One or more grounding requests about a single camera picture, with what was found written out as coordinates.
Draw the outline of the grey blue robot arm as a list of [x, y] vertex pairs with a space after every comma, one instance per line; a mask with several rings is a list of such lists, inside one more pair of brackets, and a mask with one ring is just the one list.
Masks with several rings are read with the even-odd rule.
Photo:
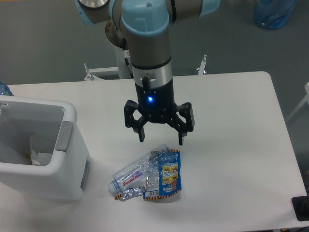
[[144, 141], [147, 122], [168, 124], [178, 132], [179, 144], [194, 129], [192, 105], [174, 99], [169, 25], [217, 10], [218, 0], [78, 0], [87, 24], [111, 21], [129, 51], [137, 101], [124, 106], [125, 125]]

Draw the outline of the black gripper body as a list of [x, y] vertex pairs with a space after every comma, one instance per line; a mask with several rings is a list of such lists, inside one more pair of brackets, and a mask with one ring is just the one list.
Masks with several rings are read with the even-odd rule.
[[172, 80], [149, 91], [139, 85], [135, 87], [139, 104], [138, 111], [141, 114], [137, 122], [140, 125], [146, 122], [169, 125], [178, 123]]

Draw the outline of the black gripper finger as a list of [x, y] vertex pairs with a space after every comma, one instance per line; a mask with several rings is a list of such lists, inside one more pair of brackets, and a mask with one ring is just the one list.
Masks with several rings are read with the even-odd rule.
[[134, 118], [134, 112], [139, 111], [139, 104], [128, 100], [124, 106], [124, 118], [125, 126], [127, 128], [132, 128], [135, 133], [139, 135], [140, 142], [145, 139], [145, 133], [143, 126], [145, 125], [145, 117], [141, 116], [138, 120]]
[[171, 110], [168, 110], [166, 123], [178, 132], [179, 145], [183, 145], [184, 137], [194, 130], [192, 104], [190, 102], [182, 105], [174, 104]]

